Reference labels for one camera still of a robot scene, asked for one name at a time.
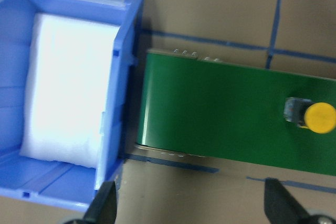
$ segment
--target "small bottle with yellow cap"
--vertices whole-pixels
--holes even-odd
[[[324,134],[336,127],[336,110],[325,102],[290,97],[286,99],[284,117],[298,127]]]

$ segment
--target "storage bin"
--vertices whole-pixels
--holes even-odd
[[[0,0],[0,194],[41,204],[86,210],[105,180],[122,170],[118,149],[132,55],[134,20],[142,0]],[[20,156],[25,84],[36,13],[120,26],[113,61],[97,169]]]

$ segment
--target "yellow cap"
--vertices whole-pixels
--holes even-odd
[[[336,127],[336,110],[328,103],[318,102],[307,108],[304,120],[311,131],[328,133]]]

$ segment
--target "yellow lid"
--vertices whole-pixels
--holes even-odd
[[[307,108],[304,120],[311,131],[328,133],[336,127],[336,110],[328,103],[318,102]]]

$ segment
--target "blue plastic bin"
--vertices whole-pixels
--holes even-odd
[[[134,19],[142,0],[0,0],[0,194],[84,211],[105,180],[121,172],[118,158]],[[50,13],[119,25],[97,169],[19,156],[34,15]]]

